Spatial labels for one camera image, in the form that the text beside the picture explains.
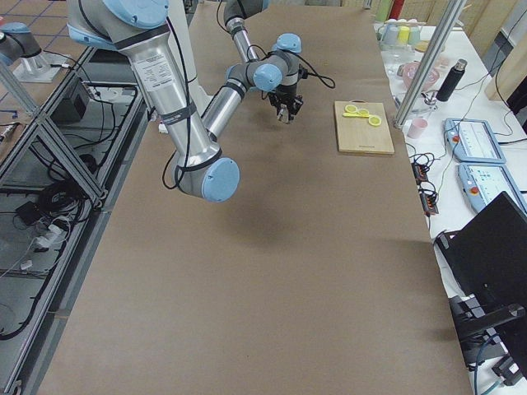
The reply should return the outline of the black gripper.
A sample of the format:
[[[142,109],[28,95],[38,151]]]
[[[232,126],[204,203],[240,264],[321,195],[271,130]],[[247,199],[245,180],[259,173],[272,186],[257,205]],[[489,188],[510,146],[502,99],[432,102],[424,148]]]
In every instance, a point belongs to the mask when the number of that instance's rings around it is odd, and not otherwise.
[[[268,98],[272,107],[276,109],[277,120],[292,123],[303,105],[302,95],[296,93],[296,88],[279,86],[274,91],[268,93]]]

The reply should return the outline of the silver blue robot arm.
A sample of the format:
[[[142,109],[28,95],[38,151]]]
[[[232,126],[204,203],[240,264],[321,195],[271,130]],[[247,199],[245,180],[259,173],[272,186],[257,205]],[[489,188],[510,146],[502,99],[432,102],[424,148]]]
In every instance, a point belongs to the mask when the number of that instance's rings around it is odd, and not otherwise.
[[[231,36],[243,63],[259,60],[250,43],[245,28],[245,21],[265,10],[270,4],[268,0],[230,0],[225,1],[223,9],[223,25]]]
[[[268,93],[277,117],[290,123],[303,104],[296,93],[301,38],[278,37],[269,54],[259,58],[245,20],[268,7],[266,1],[227,1],[223,23],[241,61],[226,74],[213,97],[198,98],[200,87],[189,80],[194,56],[184,6],[177,1],[69,1],[72,40],[128,58],[143,96],[160,116],[175,144],[171,167],[175,187],[209,202],[224,202],[237,190],[240,170],[222,154],[217,141],[236,108],[252,88]]]

